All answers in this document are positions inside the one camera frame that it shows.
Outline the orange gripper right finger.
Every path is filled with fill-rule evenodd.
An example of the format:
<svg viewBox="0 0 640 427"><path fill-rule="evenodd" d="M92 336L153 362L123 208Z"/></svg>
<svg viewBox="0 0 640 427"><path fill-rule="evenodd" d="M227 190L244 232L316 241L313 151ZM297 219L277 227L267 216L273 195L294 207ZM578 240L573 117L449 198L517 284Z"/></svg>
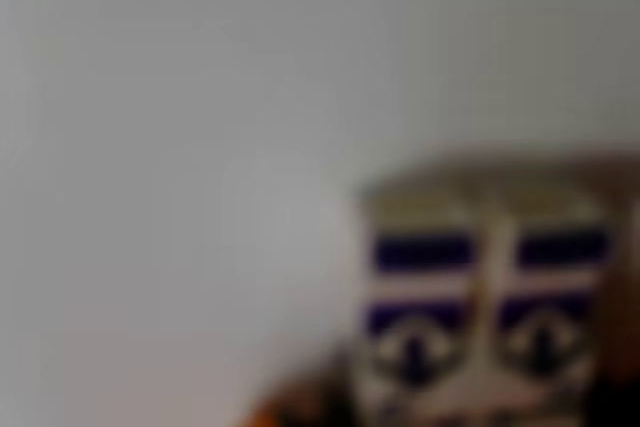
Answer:
<svg viewBox="0 0 640 427"><path fill-rule="evenodd" d="M618 263L604 286L595 388L596 426L639 424L639 208L630 210Z"/></svg>

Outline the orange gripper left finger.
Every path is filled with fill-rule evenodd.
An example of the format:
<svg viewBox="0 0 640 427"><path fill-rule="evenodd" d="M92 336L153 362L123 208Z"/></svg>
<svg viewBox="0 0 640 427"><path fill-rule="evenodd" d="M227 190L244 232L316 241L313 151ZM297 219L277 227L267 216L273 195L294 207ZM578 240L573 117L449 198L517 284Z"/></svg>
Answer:
<svg viewBox="0 0 640 427"><path fill-rule="evenodd" d="M351 375L351 352L336 348L322 363L292 376L276 388L239 423L244 427L357 427Z"/></svg>

